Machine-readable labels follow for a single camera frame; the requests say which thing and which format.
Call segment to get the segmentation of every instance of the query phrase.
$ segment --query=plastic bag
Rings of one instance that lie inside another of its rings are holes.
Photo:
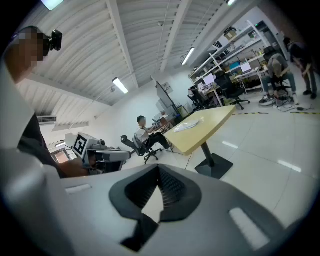
[[[190,120],[188,122],[183,122],[183,123],[179,124],[176,128],[174,128],[173,131],[175,133],[177,133],[177,132],[181,132],[186,129],[191,129],[191,128],[195,127],[197,124],[202,123],[203,121],[204,121],[204,118],[201,117],[199,119]]]

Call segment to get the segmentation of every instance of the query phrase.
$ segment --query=fluorescent light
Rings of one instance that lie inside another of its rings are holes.
[[[231,6],[235,1],[237,1],[237,0],[229,0],[228,6]]]
[[[112,82],[124,93],[128,92],[127,88],[122,84],[118,77],[112,80]]]
[[[183,66],[184,64],[186,64],[187,60],[190,58],[190,56],[191,56],[191,54],[194,52],[194,50],[195,50],[194,47],[192,47],[192,48],[190,49],[190,51],[188,52],[188,54],[187,54],[187,56],[185,57],[184,61],[182,62],[182,66]]]
[[[61,143],[55,144],[55,148],[65,145],[66,143],[63,141]]]
[[[231,144],[231,143],[229,143],[229,142],[226,142],[226,141],[222,141],[222,144],[227,145],[227,146],[232,147],[232,148],[235,148],[235,149],[238,149],[238,148],[239,148],[238,146],[233,145],[233,144]]]
[[[48,8],[49,11],[52,11],[58,5],[60,5],[64,0],[41,0],[41,2]]]
[[[299,168],[299,167],[297,167],[297,166],[295,166],[293,164],[290,164],[288,162],[285,162],[285,161],[282,161],[282,160],[278,160],[278,164],[280,164],[282,166],[285,166],[285,167],[288,167],[288,168],[290,168],[290,169],[292,169],[292,170],[294,170],[296,172],[301,173],[301,168]]]

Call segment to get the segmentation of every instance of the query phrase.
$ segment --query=man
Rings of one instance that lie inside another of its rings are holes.
[[[22,29],[15,35],[6,52],[4,63],[7,72],[15,84],[26,78],[37,65],[48,55],[48,38],[37,27],[30,26]],[[27,125],[18,145],[18,149],[37,157],[44,165],[53,166],[61,178],[79,177],[88,175],[88,170],[82,167],[82,159],[76,158],[64,163],[56,163],[51,157],[46,142],[41,134],[40,125],[36,114],[33,115]],[[96,164],[91,157],[90,164]]]
[[[302,77],[306,85],[306,91],[303,92],[303,95],[311,95],[310,99],[314,100],[317,97],[317,84],[315,73],[312,68],[312,56],[309,49],[303,43],[291,42],[288,37],[283,40],[283,43],[290,53],[291,62],[294,63],[302,72]]]
[[[286,62],[285,58],[279,54],[274,54],[268,63],[268,69],[269,69],[269,76],[264,76],[262,78],[262,85],[263,89],[266,93],[266,96],[263,97],[262,100],[259,101],[260,104],[267,104],[270,101],[273,101],[274,99],[271,98],[269,94],[269,85],[268,83],[271,83],[272,88],[274,90],[274,97],[279,98],[278,91],[276,88],[276,83],[281,83],[284,80],[289,80],[291,90],[292,90],[292,97],[294,100],[295,105],[299,105],[299,101],[296,94],[296,82],[294,78],[294,74],[290,72],[290,68],[288,63]]]
[[[139,127],[135,134],[141,143],[144,143],[149,148],[151,148],[155,143],[160,143],[165,150],[170,147],[166,138],[160,132],[151,134],[154,131],[154,127],[146,128],[147,120],[144,116],[138,116],[136,121],[138,122]]]

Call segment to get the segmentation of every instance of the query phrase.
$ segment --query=cardboard box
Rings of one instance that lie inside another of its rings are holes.
[[[230,41],[230,40],[231,40],[232,38],[234,38],[236,35],[237,35],[237,33],[236,33],[235,31],[230,31],[230,32],[226,33],[226,34],[224,35],[224,37]]]

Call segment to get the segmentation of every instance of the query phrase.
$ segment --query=black table base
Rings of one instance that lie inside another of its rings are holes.
[[[234,164],[217,154],[211,154],[206,142],[201,147],[206,159],[195,170],[199,174],[221,179]]]

